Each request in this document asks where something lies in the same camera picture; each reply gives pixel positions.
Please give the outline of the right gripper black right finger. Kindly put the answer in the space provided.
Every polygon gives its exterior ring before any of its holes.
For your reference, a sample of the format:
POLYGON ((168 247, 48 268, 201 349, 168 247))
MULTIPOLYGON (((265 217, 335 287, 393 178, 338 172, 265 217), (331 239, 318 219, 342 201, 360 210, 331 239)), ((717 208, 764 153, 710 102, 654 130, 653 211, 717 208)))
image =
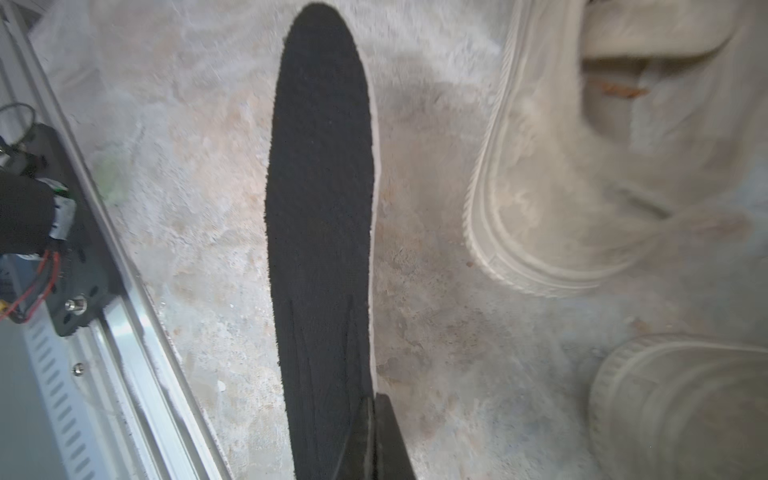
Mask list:
POLYGON ((373 479, 416 479, 391 400, 381 393, 374 397, 373 453, 373 479))

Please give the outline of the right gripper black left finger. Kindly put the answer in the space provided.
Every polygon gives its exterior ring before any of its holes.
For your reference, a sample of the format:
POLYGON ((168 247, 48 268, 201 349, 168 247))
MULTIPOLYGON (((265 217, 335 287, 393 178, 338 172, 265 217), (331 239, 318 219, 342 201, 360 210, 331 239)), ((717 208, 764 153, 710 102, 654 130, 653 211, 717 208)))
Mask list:
POLYGON ((49 243, 54 192, 23 176, 1 172, 1 254, 35 254, 49 243))

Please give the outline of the black insole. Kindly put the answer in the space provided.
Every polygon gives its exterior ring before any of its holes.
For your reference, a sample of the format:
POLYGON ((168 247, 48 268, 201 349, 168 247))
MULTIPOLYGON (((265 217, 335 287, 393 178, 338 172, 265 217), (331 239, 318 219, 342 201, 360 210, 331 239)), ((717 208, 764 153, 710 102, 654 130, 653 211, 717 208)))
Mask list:
POLYGON ((295 475, 331 479, 372 394, 374 135, 368 81, 342 15, 310 3, 284 41, 265 223, 295 475))

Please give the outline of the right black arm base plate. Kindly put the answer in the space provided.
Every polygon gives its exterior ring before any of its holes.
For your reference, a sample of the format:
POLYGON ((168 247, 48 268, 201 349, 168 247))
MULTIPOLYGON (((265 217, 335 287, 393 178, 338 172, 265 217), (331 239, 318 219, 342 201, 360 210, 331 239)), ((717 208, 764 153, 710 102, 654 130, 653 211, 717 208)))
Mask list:
POLYGON ((27 178, 62 186, 63 196, 74 202, 65 236, 50 240, 58 253, 59 270, 45 299, 55 332, 68 337, 99 318, 124 288, 87 196, 89 182, 78 177, 58 133, 50 126, 34 125, 22 154, 27 160, 27 178))

